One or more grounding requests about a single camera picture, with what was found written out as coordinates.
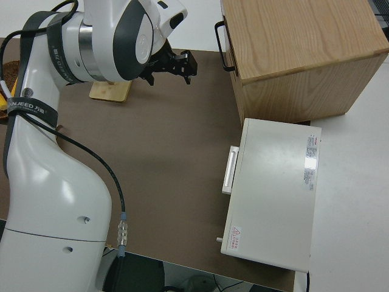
brown table mat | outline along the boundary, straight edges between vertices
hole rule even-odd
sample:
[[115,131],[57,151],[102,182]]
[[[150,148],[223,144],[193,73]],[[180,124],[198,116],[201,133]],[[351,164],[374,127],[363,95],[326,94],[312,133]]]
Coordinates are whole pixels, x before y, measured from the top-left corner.
[[[62,132],[92,148],[118,176],[129,217],[129,252],[292,291],[293,271],[220,253],[216,237],[223,235],[229,205],[221,188],[241,125],[219,54],[193,55],[199,71],[191,85],[155,74],[154,86],[135,80],[125,103],[90,99],[91,83],[67,86],[59,109]],[[0,125],[2,141],[5,128]],[[59,144],[106,182],[112,196],[107,243],[115,245],[120,203],[111,177],[91,156]],[[9,187],[2,170],[0,194],[0,218],[6,218]]]

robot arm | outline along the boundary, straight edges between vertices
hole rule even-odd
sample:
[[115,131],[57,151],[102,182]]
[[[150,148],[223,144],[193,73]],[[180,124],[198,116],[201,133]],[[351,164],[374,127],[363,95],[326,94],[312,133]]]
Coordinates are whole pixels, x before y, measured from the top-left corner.
[[[142,77],[152,85],[152,72],[168,71],[188,83],[189,76],[196,75],[197,64],[189,52],[176,56],[167,40],[186,16],[177,0],[85,0],[85,14],[76,15],[63,33],[69,69],[82,81]],[[158,58],[150,61],[156,54]]]
[[[8,93],[9,109],[53,129],[67,84],[137,77],[152,84],[153,72],[188,82],[196,61],[189,51],[175,55],[167,41],[186,15],[178,0],[85,0],[85,13],[67,21],[65,13],[34,14],[24,30],[47,29],[21,35],[15,96],[22,99]],[[89,167],[65,154],[50,131],[15,113],[3,154],[10,209],[0,242],[0,291],[96,292],[111,218],[108,189]]]

woven basket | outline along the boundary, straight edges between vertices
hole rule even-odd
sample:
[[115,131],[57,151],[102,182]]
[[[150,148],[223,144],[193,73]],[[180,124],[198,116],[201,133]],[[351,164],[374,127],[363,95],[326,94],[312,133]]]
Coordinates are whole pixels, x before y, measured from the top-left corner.
[[[4,81],[9,90],[13,88],[13,85],[18,78],[19,73],[19,61],[11,61],[3,65],[3,75]],[[0,86],[0,93],[5,97],[5,94]],[[5,119],[7,117],[7,111],[0,111],[0,119]]]

wooden drawer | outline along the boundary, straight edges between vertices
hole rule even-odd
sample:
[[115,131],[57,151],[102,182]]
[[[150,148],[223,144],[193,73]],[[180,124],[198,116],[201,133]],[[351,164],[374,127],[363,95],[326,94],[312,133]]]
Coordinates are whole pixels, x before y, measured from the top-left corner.
[[389,52],[365,0],[221,2],[242,123],[344,114]]

black strap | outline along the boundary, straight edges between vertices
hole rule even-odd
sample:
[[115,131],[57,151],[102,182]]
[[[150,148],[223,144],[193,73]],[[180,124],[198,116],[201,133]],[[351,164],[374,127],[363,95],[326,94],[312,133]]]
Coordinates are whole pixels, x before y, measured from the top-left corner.
[[8,99],[7,111],[9,116],[14,116],[19,112],[32,114],[54,128],[57,126],[57,111],[38,99],[31,97],[12,97]]
[[69,65],[67,65],[65,52],[62,43],[62,19],[67,15],[67,12],[59,13],[51,19],[47,26],[47,45],[51,61],[57,72],[70,84],[82,83],[73,75]]
[[[34,30],[38,29],[41,23],[50,15],[53,15],[55,12],[53,11],[40,11],[33,14],[24,25],[24,30]],[[34,42],[35,35],[25,35],[22,33],[20,36],[20,65],[19,65],[19,74],[18,74],[18,80],[19,82],[16,83],[16,91],[15,96],[20,96],[22,91],[22,84],[24,80],[24,75],[26,74],[27,65],[30,60],[32,45]],[[8,177],[7,174],[7,158],[8,158],[8,152],[11,144],[11,138],[13,133],[13,126],[15,124],[15,117],[10,116],[8,118],[8,125],[7,125],[7,134],[5,136],[4,141],[4,152],[2,155],[2,164],[5,175]]]

